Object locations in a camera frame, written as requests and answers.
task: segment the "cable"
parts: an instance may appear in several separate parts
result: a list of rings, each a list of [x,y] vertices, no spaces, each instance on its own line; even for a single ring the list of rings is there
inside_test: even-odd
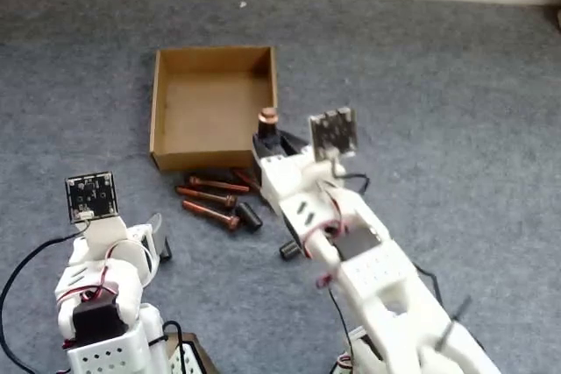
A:
[[[364,195],[364,193],[366,193],[368,186],[370,186],[370,177],[368,177],[364,173],[337,174],[335,172],[335,167],[336,167],[336,161],[333,159],[331,161],[331,175],[333,176],[334,179],[339,179],[339,180],[364,179],[364,182],[362,183],[362,186],[360,186],[360,189],[357,191],[357,193],[360,195]]]
[[[35,258],[35,256],[37,256],[40,252],[42,252],[47,247],[50,247],[51,245],[64,243],[67,240],[72,240],[72,239],[80,236],[81,234],[83,234],[86,231],[86,229],[89,228],[89,224],[90,224],[90,222],[86,221],[86,228],[84,228],[81,231],[76,232],[76,233],[74,233],[70,236],[61,236],[61,237],[58,237],[58,238],[53,238],[52,240],[49,240],[49,241],[45,241],[43,244],[41,244],[39,247],[37,247],[35,250],[33,250],[31,253],[29,253],[19,263],[19,265],[16,266],[16,268],[14,269],[14,271],[11,273],[10,277],[8,278],[8,281],[4,285],[4,288],[2,289],[2,294],[0,294],[0,346],[2,346],[2,350],[4,351],[6,356],[17,367],[19,367],[24,372],[27,372],[28,374],[37,374],[37,371],[33,370],[29,365],[25,364],[23,361],[21,361],[16,356],[16,354],[13,353],[13,351],[8,346],[8,343],[6,342],[6,336],[4,335],[4,315],[3,315],[3,312],[4,312],[4,303],[6,301],[6,297],[8,296],[8,292],[10,291],[11,286],[13,285],[14,281],[16,280],[16,277],[18,276],[18,274],[24,269],[24,267],[30,261],[32,261],[33,258]]]
[[[330,297],[331,300],[333,301],[333,304],[335,305],[335,308],[337,309],[337,312],[339,313],[339,318],[341,319],[341,324],[343,324],[343,330],[344,330],[344,334],[347,337],[347,342],[349,343],[349,349],[351,350],[351,374],[352,374],[352,366],[354,365],[354,352],[352,351],[352,343],[351,343],[351,337],[349,336],[349,329],[347,328],[347,323],[344,321],[344,317],[343,317],[343,313],[341,312],[341,308],[339,307],[337,300],[335,300],[335,297],[333,296],[333,292],[331,291],[331,287],[328,286],[327,287],[327,291],[330,293]]]
[[[467,309],[471,304],[472,304],[472,297],[468,295],[459,305],[458,311],[456,311],[456,313],[453,314],[452,317],[450,318],[450,322],[446,326],[444,333],[442,334],[437,344],[435,345],[436,352],[442,351],[442,348],[446,344],[446,341],[448,340],[450,333],[452,333],[452,328],[454,327],[454,323],[459,321],[459,319],[465,314],[465,312],[467,311]]]
[[[142,287],[146,288],[148,285],[150,285],[150,283],[156,277],[156,272],[158,271],[158,266],[154,263],[154,259],[152,258],[152,254],[150,254],[150,251],[144,245],[142,245],[141,243],[139,243],[137,241],[134,241],[134,240],[131,240],[129,238],[119,240],[119,241],[113,243],[111,245],[111,247],[109,247],[109,249],[107,249],[107,252],[105,253],[105,265],[107,265],[107,260],[111,257],[111,254],[113,254],[113,251],[115,251],[115,249],[121,243],[132,243],[132,244],[136,245],[137,247],[140,247],[144,251],[146,256],[148,257],[148,260],[150,260],[151,270],[148,273],[148,277],[144,280],[144,282],[142,282]]]
[[[183,349],[183,330],[180,324],[175,320],[166,321],[162,326],[164,333],[166,332],[167,326],[174,326],[177,329],[177,341],[179,343],[179,355],[181,358],[181,373],[187,374],[187,367],[185,367],[185,349]]]
[[[440,307],[444,308],[444,303],[443,303],[443,300],[442,300],[442,294],[440,293],[440,286],[438,285],[437,275],[435,275],[432,272],[425,271],[421,266],[417,265],[416,263],[413,263],[413,266],[417,269],[418,272],[420,272],[424,276],[430,278],[430,281],[432,282],[432,289],[435,292],[435,298],[437,299],[438,304],[440,304]]]

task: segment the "circuit board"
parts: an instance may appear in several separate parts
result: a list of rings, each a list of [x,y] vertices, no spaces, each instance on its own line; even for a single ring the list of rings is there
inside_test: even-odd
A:
[[[117,195],[111,172],[68,178],[66,188],[71,223],[118,215]]]
[[[309,118],[316,162],[351,156],[357,150],[357,120],[353,109],[343,107]]]

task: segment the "cardboard box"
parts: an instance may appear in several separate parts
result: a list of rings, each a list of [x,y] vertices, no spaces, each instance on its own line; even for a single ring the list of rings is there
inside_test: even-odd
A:
[[[272,47],[159,50],[150,153],[158,168],[250,166],[263,107],[276,107]]]

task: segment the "black wire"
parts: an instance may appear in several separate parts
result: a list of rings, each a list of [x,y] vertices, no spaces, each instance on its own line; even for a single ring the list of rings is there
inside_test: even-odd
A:
[[[164,332],[168,326],[174,326],[177,329],[177,341],[179,343],[179,355],[181,358],[181,372],[187,374],[187,367],[185,366],[185,350],[183,349],[183,330],[180,324],[175,320],[166,321],[162,327]]]
[[[331,287],[328,286],[327,287],[328,292],[330,293],[330,297],[331,300],[333,301],[333,304],[335,305],[335,308],[337,309],[337,312],[339,313],[339,318],[341,319],[341,324],[343,324],[343,330],[344,330],[344,334],[347,336],[347,342],[349,343],[349,349],[351,350],[351,374],[354,368],[354,352],[352,350],[352,343],[351,343],[351,337],[349,336],[349,329],[347,328],[347,323],[344,321],[344,317],[343,317],[343,313],[341,312],[341,308],[339,307],[337,300],[335,300],[335,297],[333,296],[333,292],[331,291]]]
[[[13,351],[8,346],[8,343],[6,342],[6,336],[4,335],[4,317],[3,317],[4,303],[6,301],[6,297],[8,295],[8,292],[11,289],[11,286],[13,285],[14,281],[16,280],[16,277],[18,276],[18,274],[24,269],[24,267],[35,256],[37,256],[40,252],[42,252],[47,247],[50,247],[51,245],[55,245],[55,244],[58,244],[58,243],[64,243],[67,240],[71,240],[71,239],[76,238],[79,235],[83,234],[86,231],[86,229],[89,228],[89,222],[86,222],[86,223],[87,223],[86,228],[84,228],[83,230],[81,230],[79,232],[76,232],[75,234],[72,234],[71,236],[61,236],[61,237],[58,237],[58,238],[53,238],[52,240],[49,240],[49,241],[45,241],[43,244],[41,244],[39,247],[37,247],[34,251],[29,253],[19,263],[19,265],[16,266],[16,269],[14,269],[14,271],[11,273],[10,277],[8,278],[8,281],[4,285],[4,288],[2,289],[2,294],[0,294],[0,346],[2,346],[2,349],[3,349],[4,353],[6,354],[6,356],[15,365],[17,365],[21,370],[23,370],[24,372],[27,372],[29,374],[37,374],[37,371],[33,370],[33,368],[31,368],[29,365],[27,365],[23,361],[21,361],[16,356],[16,354],[13,353]]]
[[[421,266],[419,266],[415,263],[413,263],[413,266],[417,269],[418,272],[420,272],[424,276],[430,278],[430,281],[432,282],[432,289],[434,289],[434,291],[435,291],[435,297],[438,301],[438,304],[440,304],[440,307],[444,308],[444,303],[443,303],[443,300],[442,300],[442,294],[440,293],[440,286],[438,285],[437,275],[435,275],[432,272],[425,271]]]
[[[160,342],[163,342],[163,341],[167,341],[167,339],[169,339],[169,337],[168,337],[167,335],[162,335],[162,336],[160,336],[160,337],[157,337],[157,338],[154,339],[153,341],[150,341],[150,342],[148,343],[148,346],[149,346],[149,347],[150,347],[150,346],[154,346],[156,343],[160,343]]]
[[[366,193],[368,186],[370,186],[370,177],[368,177],[364,173],[337,174],[335,172],[335,166],[336,166],[336,162],[334,160],[331,161],[331,175],[333,176],[334,179],[340,179],[340,180],[364,179],[364,182],[362,183],[362,186],[360,187],[357,193],[359,193],[360,195],[364,195],[364,193]]]
[[[460,304],[458,311],[456,311],[456,313],[452,315],[452,317],[450,318],[450,322],[446,326],[446,329],[444,330],[442,336],[437,341],[437,344],[435,345],[436,352],[440,352],[442,350],[442,348],[446,344],[446,341],[448,340],[448,337],[450,336],[450,333],[452,333],[452,328],[454,327],[454,323],[459,321],[459,319],[465,314],[465,312],[467,311],[467,309],[471,304],[472,304],[472,297],[468,295]]]

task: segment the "white 3d-printed part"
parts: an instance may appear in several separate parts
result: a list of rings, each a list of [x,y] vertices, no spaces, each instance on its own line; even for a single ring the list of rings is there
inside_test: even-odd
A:
[[[150,350],[142,323],[126,334],[67,352],[73,374],[146,374]]]
[[[359,300],[366,300],[412,273],[415,267],[400,246],[390,240],[343,262],[339,278],[346,279]]]
[[[199,362],[195,357],[195,352],[190,343],[183,343],[183,352],[185,355],[185,369],[187,374],[202,374],[203,371],[199,366]],[[169,358],[169,364],[172,368],[172,374],[182,374],[181,372],[181,354],[179,346],[175,349],[174,354]]]

